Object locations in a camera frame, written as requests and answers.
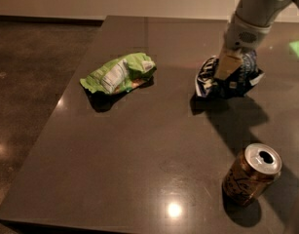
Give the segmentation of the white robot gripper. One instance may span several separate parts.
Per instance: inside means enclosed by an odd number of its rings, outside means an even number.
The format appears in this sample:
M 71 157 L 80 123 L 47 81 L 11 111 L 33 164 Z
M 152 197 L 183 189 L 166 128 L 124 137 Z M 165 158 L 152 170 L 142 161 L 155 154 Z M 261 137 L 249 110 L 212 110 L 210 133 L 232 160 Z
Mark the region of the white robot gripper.
M 271 26 L 257 26 L 232 15 L 224 35 L 224 45 L 218 57 L 214 77 L 226 80 L 243 64 L 242 51 L 255 50 L 270 32 Z

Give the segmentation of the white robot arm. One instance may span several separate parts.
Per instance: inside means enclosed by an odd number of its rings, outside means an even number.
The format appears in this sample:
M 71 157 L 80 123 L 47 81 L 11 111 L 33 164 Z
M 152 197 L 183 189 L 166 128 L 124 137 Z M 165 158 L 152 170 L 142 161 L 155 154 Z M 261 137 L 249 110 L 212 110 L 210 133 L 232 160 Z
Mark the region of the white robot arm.
M 227 79 L 243 64 L 243 55 L 257 49 L 278 14 L 299 0 L 240 0 L 224 34 L 224 44 L 214 77 Z

